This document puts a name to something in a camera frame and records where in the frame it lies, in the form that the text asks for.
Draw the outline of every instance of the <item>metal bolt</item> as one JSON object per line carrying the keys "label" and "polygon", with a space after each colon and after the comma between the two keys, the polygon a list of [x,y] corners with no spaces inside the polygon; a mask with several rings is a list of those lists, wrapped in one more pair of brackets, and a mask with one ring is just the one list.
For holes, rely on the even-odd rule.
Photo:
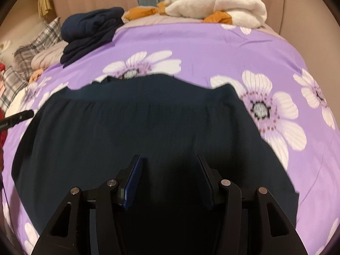
{"label": "metal bolt", "polygon": [[221,184],[222,184],[223,186],[230,186],[230,185],[231,185],[231,182],[230,182],[229,180],[227,180],[227,179],[223,179],[223,180],[221,181]]}
{"label": "metal bolt", "polygon": [[266,193],[268,193],[268,190],[267,190],[265,187],[260,187],[260,188],[258,189],[258,191],[259,191],[261,194],[266,194]]}
{"label": "metal bolt", "polygon": [[71,194],[78,194],[79,193],[79,188],[75,187],[71,190]]}
{"label": "metal bolt", "polygon": [[117,181],[115,181],[114,179],[111,179],[108,181],[107,185],[112,187],[112,186],[115,186],[117,184]]}

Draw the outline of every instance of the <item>dark garment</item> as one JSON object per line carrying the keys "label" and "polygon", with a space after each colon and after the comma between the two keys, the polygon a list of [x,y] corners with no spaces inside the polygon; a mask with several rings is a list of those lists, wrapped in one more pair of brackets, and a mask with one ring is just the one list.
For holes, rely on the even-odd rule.
{"label": "dark garment", "polygon": [[116,30],[124,24],[123,14],[123,8],[112,8],[70,16],[62,25],[62,38],[69,43],[60,59],[64,68],[110,43]]}
{"label": "dark garment", "polygon": [[202,205],[198,154],[241,188],[268,188],[296,223],[299,195],[231,85],[150,75],[62,89],[30,123],[12,177],[41,233],[71,188],[115,178],[134,154],[143,172],[134,204],[119,215],[128,254],[209,254],[222,219]]}
{"label": "dark garment", "polygon": [[106,21],[119,19],[123,14],[123,8],[115,7],[71,15],[62,24],[62,38],[70,43],[77,39],[94,36],[102,29]]}

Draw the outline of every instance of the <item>bed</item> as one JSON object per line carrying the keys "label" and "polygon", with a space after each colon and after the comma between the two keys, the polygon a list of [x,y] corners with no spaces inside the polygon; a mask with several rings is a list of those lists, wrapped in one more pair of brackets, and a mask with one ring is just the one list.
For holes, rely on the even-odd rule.
{"label": "bed", "polygon": [[[340,134],[324,94],[301,55],[282,38],[220,24],[126,27],[117,32],[112,43],[69,67],[63,69],[57,64],[48,68],[28,89],[31,93],[21,109],[37,111],[64,87],[79,89],[108,75],[120,77],[146,62],[153,73],[172,75],[201,87],[234,86],[300,194],[296,230],[308,254],[319,255],[339,225]],[[262,122],[261,114],[269,106],[279,108],[280,118],[268,116],[268,121]],[[38,233],[16,192],[11,162],[29,123],[8,132],[3,173],[5,217],[28,254]]]}

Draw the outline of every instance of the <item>plaid fabric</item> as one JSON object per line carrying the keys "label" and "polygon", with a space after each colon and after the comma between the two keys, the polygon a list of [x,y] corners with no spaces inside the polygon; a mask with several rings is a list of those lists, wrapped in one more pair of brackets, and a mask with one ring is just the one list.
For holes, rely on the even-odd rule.
{"label": "plaid fabric", "polygon": [[0,97],[0,107],[6,112],[15,96],[28,85],[28,82],[23,79],[12,66],[8,67],[3,73],[3,80],[5,83],[5,91]]}
{"label": "plaid fabric", "polygon": [[58,17],[34,41],[16,50],[13,68],[23,79],[28,81],[33,73],[31,67],[33,57],[62,40],[60,29],[60,18]]}

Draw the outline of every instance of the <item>purple bed sheet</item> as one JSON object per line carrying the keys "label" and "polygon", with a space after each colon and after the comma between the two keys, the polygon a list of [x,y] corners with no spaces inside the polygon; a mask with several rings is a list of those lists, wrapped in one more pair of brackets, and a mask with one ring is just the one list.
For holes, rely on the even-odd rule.
{"label": "purple bed sheet", "polygon": [[[71,66],[47,69],[30,85],[22,109],[37,111],[63,87],[79,89],[108,75],[155,73],[207,88],[234,86],[300,193],[296,230],[308,254],[318,255],[339,224],[339,130],[300,54],[283,39],[220,24],[127,28]],[[3,173],[5,216],[28,254],[38,234],[19,200],[11,167],[29,122],[8,132]]]}

